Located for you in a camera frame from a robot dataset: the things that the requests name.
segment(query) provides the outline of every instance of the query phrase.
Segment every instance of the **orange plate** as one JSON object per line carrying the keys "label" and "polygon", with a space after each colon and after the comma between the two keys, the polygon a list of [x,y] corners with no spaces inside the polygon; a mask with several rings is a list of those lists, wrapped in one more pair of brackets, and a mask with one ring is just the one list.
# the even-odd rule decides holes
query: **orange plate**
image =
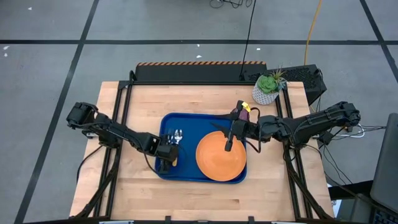
{"label": "orange plate", "polygon": [[229,181],[237,177],[246,165],[246,151],[241,141],[233,138],[230,152],[224,150],[227,138],[221,131],[207,134],[197,147],[197,164],[208,178]]}

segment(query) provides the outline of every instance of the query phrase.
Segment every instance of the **white pot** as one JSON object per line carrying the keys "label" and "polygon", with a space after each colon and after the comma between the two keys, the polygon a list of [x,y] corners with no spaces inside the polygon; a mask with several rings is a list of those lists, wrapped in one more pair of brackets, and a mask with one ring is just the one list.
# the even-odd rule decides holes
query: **white pot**
{"label": "white pot", "polygon": [[265,94],[261,91],[261,89],[257,86],[258,80],[253,88],[253,99],[261,105],[268,105],[272,103],[279,95],[279,92]]}

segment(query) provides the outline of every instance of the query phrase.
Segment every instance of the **potted plant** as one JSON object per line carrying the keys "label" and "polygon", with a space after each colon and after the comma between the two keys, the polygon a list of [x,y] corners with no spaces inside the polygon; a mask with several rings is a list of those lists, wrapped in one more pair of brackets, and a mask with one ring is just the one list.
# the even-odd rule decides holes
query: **potted plant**
{"label": "potted plant", "polygon": [[261,105],[272,103],[286,85],[286,79],[281,77],[284,73],[282,68],[279,68],[268,75],[260,75],[254,85],[253,99]]}

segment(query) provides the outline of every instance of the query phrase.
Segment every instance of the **wooden table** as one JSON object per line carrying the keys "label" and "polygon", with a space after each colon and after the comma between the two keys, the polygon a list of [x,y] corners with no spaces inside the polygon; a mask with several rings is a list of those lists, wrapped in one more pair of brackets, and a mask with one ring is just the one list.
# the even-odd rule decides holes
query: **wooden table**
{"label": "wooden table", "polygon": [[[99,111],[109,117],[113,112],[117,86],[117,82],[103,82],[96,104]],[[251,93],[252,86],[133,86],[127,126],[135,131],[159,134],[160,121],[168,113],[226,114],[238,100],[259,107],[263,116],[277,114],[275,103],[258,105]],[[294,117],[309,114],[302,83],[289,83],[289,96]],[[281,102],[286,116],[284,101]],[[251,116],[251,121],[256,122],[256,116]],[[312,140],[309,145],[317,147]],[[88,140],[85,156],[97,147],[97,139]],[[104,152],[95,154],[82,167],[70,215],[77,214],[98,188]],[[319,153],[309,147],[302,149],[302,160],[309,191],[333,216]],[[305,217],[298,188],[297,192],[301,214]],[[248,148],[248,174],[240,184],[210,184],[160,179],[148,168],[144,155],[125,142],[111,218],[164,220],[166,215],[171,215],[172,220],[245,221],[248,216],[254,216],[256,221],[294,220],[282,143],[271,140],[262,145],[260,154]]]}

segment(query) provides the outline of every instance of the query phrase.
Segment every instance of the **yellow cable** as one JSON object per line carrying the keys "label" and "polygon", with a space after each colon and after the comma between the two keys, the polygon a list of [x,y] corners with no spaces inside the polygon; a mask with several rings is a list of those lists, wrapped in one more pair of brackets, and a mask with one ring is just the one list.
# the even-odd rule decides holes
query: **yellow cable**
{"label": "yellow cable", "polygon": [[315,15],[314,15],[313,20],[312,20],[310,32],[308,33],[307,43],[305,44],[304,65],[307,64],[307,49],[308,49],[308,45],[309,45],[309,43],[310,43],[310,39],[311,39],[313,27],[314,27],[314,25],[315,25],[315,22],[317,21],[317,17],[318,17],[318,14],[319,14],[319,10],[321,9],[321,5],[322,5],[322,0],[319,0],[318,6],[317,6],[317,10],[315,11]]}

